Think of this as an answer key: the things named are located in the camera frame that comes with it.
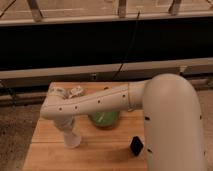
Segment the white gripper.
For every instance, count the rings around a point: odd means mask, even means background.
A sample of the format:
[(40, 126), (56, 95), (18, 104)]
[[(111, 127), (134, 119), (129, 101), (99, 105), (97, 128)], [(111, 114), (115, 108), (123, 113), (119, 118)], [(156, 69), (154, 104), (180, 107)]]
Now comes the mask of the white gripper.
[(53, 121), (54, 126), (61, 132), (69, 133), (73, 130), (75, 119), (73, 117), (58, 118)]

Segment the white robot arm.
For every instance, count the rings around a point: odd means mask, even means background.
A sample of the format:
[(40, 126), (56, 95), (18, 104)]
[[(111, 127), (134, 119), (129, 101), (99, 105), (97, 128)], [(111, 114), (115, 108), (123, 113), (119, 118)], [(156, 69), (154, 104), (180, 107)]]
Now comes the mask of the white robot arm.
[(199, 98), (191, 83), (176, 74), (73, 99), (48, 94), (40, 116), (58, 120), (128, 109), (141, 109), (144, 114), (147, 171), (207, 171)]

